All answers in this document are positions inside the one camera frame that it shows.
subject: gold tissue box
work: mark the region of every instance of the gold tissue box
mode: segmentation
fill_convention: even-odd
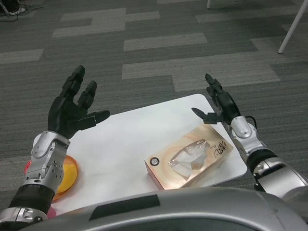
[[[210,125],[200,125],[145,160],[159,189],[188,187],[218,168],[233,147]]]

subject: white tabletop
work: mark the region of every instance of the white tabletop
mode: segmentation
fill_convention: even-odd
[[[67,154],[79,164],[76,185],[52,204],[57,215],[87,205],[157,191],[144,160],[202,124],[191,110],[213,112],[201,94],[113,115],[96,127],[79,131]],[[233,146],[224,127],[213,127]],[[247,167],[236,148],[218,170],[198,186],[210,186],[242,176]]]

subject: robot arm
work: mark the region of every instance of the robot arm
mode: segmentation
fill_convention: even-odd
[[[205,124],[217,122],[228,124],[231,138],[256,180],[255,189],[284,199],[289,192],[308,186],[305,177],[291,168],[258,139],[257,129],[241,115],[234,100],[222,89],[220,83],[209,74],[205,76],[205,79],[210,85],[207,91],[220,109],[221,114],[209,113],[206,115],[197,108],[192,110],[203,119]]]
[[[44,131],[31,152],[31,166],[24,184],[18,189],[9,208],[0,213],[0,230],[18,230],[47,219],[52,199],[63,179],[63,162],[69,139],[78,130],[96,126],[110,116],[109,111],[88,114],[96,82],[82,92],[78,105],[73,102],[80,89],[85,69],[79,66],[68,77],[60,96],[49,111],[48,131]]]

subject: patterned carpet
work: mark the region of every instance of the patterned carpet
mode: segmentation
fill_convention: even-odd
[[[26,4],[41,4],[26,1]],[[300,0],[52,0],[0,22],[0,209],[23,182],[33,138],[79,64],[112,114],[205,93],[219,79],[269,148],[308,172],[308,14],[277,53]],[[223,186],[252,189],[247,173]]]

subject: round logo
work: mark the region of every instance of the round logo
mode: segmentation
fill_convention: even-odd
[[[150,159],[150,164],[152,166],[157,166],[159,164],[159,159],[157,157],[153,157]]]

